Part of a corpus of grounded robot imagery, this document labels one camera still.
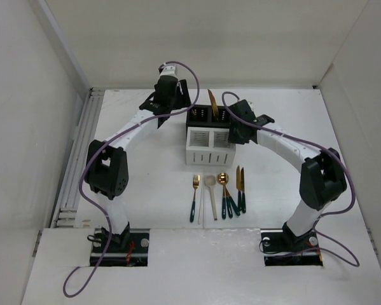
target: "knife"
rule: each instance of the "knife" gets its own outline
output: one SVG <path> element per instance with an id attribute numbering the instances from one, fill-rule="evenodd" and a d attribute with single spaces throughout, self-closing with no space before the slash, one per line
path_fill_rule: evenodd
<path id="1" fill-rule="evenodd" d="M 213 110 L 213 116 L 216 121 L 218 121 L 218 107 L 216 103 L 216 98 L 214 97 L 213 93 L 210 91 L 210 89 L 207 89 L 207 92 L 209 92 L 209 98 L 211 103 L 211 109 Z"/>
<path id="2" fill-rule="evenodd" d="M 236 187 L 239 190 L 239 199 L 238 199 L 238 208 L 239 210 L 242 210 L 242 197 L 241 197 L 241 183 L 240 183 L 240 166 L 237 166 L 237 171 L 235 172 L 235 178 L 236 178 Z"/>
<path id="3" fill-rule="evenodd" d="M 241 210 L 242 213 L 244 214 L 247 211 L 247 206 L 246 206 L 246 186 L 244 184 L 244 167 L 241 169 L 241 175 L 240 175 L 240 188 L 242 191 L 242 204 L 241 204 Z"/>

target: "gold fork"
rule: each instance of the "gold fork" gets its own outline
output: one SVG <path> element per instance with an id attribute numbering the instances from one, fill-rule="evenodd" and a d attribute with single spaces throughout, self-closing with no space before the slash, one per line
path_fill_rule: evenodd
<path id="1" fill-rule="evenodd" d="M 195 193 L 193 194 L 193 203 L 191 204 L 190 222 L 193 222 L 193 220 L 195 220 L 196 190 L 198 188 L 199 182 L 200 182 L 200 175 L 194 175 L 193 176 L 193 188 L 195 189 Z"/>

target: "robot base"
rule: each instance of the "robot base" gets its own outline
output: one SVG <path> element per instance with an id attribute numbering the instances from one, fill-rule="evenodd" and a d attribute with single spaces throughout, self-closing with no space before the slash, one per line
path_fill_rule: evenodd
<path id="1" fill-rule="evenodd" d="M 309 233 L 292 247 L 285 243 L 282 238 L 283 234 L 282 229 L 261 230 L 260 246 L 262 245 L 262 252 L 265 254 L 264 262 L 266 266 L 323 266 L 320 251 L 308 251 L 298 255 L 280 257 L 291 252 L 317 247 L 311 244 L 311 242 L 317 242 L 316 233 Z"/>
<path id="2" fill-rule="evenodd" d="M 93 242 L 90 265 L 94 266 L 104 250 L 108 239 L 108 231 L 89 236 Z M 122 234 L 113 234 L 113 239 L 107 249 L 100 266 L 130 266 L 145 267 L 148 265 L 149 230 L 130 229 L 129 224 Z"/>

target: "white wall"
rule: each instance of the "white wall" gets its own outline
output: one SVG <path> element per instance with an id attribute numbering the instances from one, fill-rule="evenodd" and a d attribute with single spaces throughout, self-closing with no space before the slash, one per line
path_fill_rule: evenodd
<path id="1" fill-rule="evenodd" d="M 47 0 L 93 86 L 153 86 L 166 60 L 207 85 L 317 85 L 367 0 Z"/>
<path id="2" fill-rule="evenodd" d="M 381 0 L 370 0 L 321 82 L 381 264 Z"/>
<path id="3" fill-rule="evenodd" d="M 27 0 L 0 0 L 0 304 L 22 299 L 76 98 Z"/>

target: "dark green handle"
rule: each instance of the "dark green handle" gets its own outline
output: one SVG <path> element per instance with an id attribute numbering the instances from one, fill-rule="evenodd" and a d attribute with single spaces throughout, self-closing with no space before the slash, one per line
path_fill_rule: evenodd
<path id="1" fill-rule="evenodd" d="M 233 218 L 233 211 L 231 210 L 231 203 L 229 197 L 227 199 L 227 210 L 228 210 L 228 216 L 229 218 Z"/>
<path id="2" fill-rule="evenodd" d="M 247 211 L 246 194 L 242 193 L 242 213 L 245 213 L 246 211 Z"/>
<path id="3" fill-rule="evenodd" d="M 226 198 L 223 197 L 221 204 L 221 218 L 226 219 Z"/>
<path id="4" fill-rule="evenodd" d="M 239 199 L 238 199 L 237 203 L 239 204 L 239 210 L 241 210 L 242 209 L 241 191 L 239 191 Z"/>
<path id="5" fill-rule="evenodd" d="M 191 211 L 190 211 L 190 222 L 193 222 L 193 220 L 195 220 L 195 209 L 196 209 L 196 201 L 193 200 L 193 203 L 191 204 Z"/>
<path id="6" fill-rule="evenodd" d="M 239 210 L 239 208 L 236 206 L 236 204 L 235 204 L 233 198 L 230 196 L 230 197 L 228 197 L 228 199 L 230 200 L 230 203 L 231 203 L 231 206 L 233 207 L 233 210 L 234 210 L 235 215 L 237 215 L 237 216 L 241 215 L 240 210 Z"/>

